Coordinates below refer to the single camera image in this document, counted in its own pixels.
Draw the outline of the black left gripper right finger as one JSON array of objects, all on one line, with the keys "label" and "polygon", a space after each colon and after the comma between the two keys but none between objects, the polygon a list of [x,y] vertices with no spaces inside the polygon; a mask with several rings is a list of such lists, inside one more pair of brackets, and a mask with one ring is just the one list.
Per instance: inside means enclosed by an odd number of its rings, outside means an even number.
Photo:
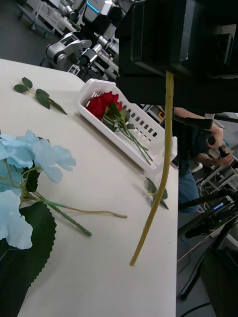
[{"label": "black left gripper right finger", "polygon": [[238,317],[238,253],[210,249],[205,253],[201,279],[218,317]]}]

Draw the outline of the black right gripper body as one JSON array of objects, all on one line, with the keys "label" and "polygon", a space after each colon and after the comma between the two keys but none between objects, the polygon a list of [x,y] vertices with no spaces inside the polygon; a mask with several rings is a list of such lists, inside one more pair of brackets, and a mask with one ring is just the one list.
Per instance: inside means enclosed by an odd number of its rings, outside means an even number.
[{"label": "black right gripper body", "polygon": [[238,2],[178,0],[173,67],[183,74],[237,74]]}]

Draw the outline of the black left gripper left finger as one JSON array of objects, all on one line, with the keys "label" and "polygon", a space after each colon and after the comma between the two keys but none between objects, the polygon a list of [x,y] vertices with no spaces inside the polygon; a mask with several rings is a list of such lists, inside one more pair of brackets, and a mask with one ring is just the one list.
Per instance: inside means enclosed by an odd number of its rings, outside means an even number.
[{"label": "black left gripper left finger", "polygon": [[11,265],[13,260],[13,249],[4,252],[0,259],[0,316],[16,317],[17,310],[12,299],[12,276]]}]

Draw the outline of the person's hand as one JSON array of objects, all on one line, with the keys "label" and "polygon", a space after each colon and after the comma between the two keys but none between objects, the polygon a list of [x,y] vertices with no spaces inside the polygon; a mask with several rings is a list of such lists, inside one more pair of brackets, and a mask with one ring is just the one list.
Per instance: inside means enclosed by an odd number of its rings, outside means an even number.
[{"label": "person's hand", "polygon": [[223,158],[213,158],[210,160],[212,166],[229,166],[233,163],[234,158],[232,155],[227,155]]},{"label": "person's hand", "polygon": [[215,139],[215,143],[213,145],[209,145],[209,147],[216,150],[223,144],[224,131],[221,127],[213,123],[210,132],[212,133],[211,136]]}]

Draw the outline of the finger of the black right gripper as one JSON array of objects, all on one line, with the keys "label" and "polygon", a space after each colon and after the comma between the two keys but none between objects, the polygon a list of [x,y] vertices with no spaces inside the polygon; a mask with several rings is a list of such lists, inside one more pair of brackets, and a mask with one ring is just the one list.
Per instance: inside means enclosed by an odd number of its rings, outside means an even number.
[{"label": "finger of the black right gripper", "polygon": [[[148,105],[165,105],[166,79],[164,77],[119,76],[116,83],[128,101]],[[238,80],[212,79],[203,82],[174,78],[175,107],[203,112],[237,112]]]},{"label": "finger of the black right gripper", "polygon": [[188,74],[184,46],[186,0],[135,2],[116,30],[120,74]]}]

